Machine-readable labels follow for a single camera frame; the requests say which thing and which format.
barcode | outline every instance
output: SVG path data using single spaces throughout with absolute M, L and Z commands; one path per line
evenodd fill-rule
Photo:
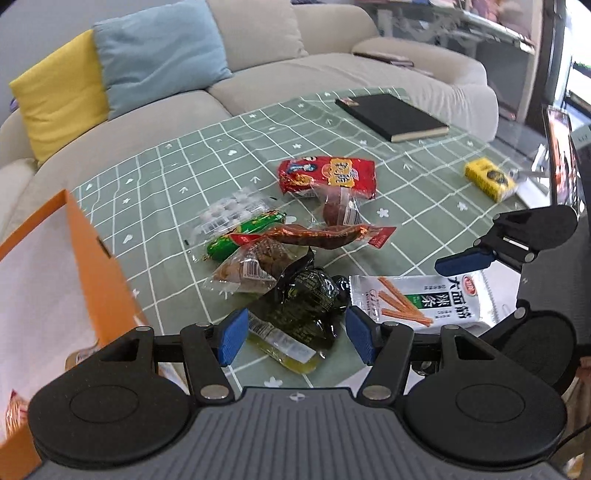
M 204 223 L 201 227 L 201 231 L 206 235 L 208 233 L 213 232 L 215 229 L 224 226 L 228 223 L 228 219 L 224 217 L 220 217 L 219 219 L 214 219 L 209 221 L 208 223 Z
M 343 218 L 343 225 L 359 225 L 361 223 L 361 215 L 354 209 L 347 207 L 345 209 L 345 217 Z
M 247 258 L 244 260 L 242 278 L 250 278 L 251 280 L 275 280 L 261 268 L 258 260 L 255 258 Z
M 248 330 L 255 335 L 261 337 L 263 340 L 273 330 L 273 325 L 268 322 L 263 322 L 258 317 L 249 312 L 248 314 Z

green sausage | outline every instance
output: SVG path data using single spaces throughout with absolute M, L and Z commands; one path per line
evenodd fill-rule
M 285 212 L 270 210 L 269 212 L 262 213 L 247 222 L 241 223 L 232 232 L 219 236 L 209 242 L 207 244 L 207 256 L 218 262 L 223 262 L 238 250 L 238 245 L 230 240 L 230 233 L 261 232 L 272 223 L 284 223 L 286 215 Z

black notebook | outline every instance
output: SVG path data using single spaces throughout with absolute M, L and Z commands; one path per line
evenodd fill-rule
M 449 132 L 448 125 L 388 93 L 339 98 L 336 104 L 391 142 L 439 137 Z

light blue pillow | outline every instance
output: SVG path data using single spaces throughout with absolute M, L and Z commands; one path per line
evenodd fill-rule
M 148 8 L 93 26 L 109 120 L 232 76 L 205 0 Z

book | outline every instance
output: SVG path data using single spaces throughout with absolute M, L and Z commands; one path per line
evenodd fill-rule
M 384 63 L 396 65 L 397 67 L 414 67 L 414 62 L 410 60 L 408 57 L 403 57 L 402 55 L 394 55 L 392 53 L 358 51 L 353 53 L 353 55 L 355 55 L 356 57 L 363 57 L 365 59 L 383 61 Z
M 449 132 L 448 125 L 389 93 L 339 98 L 335 102 L 390 142 L 439 137 Z

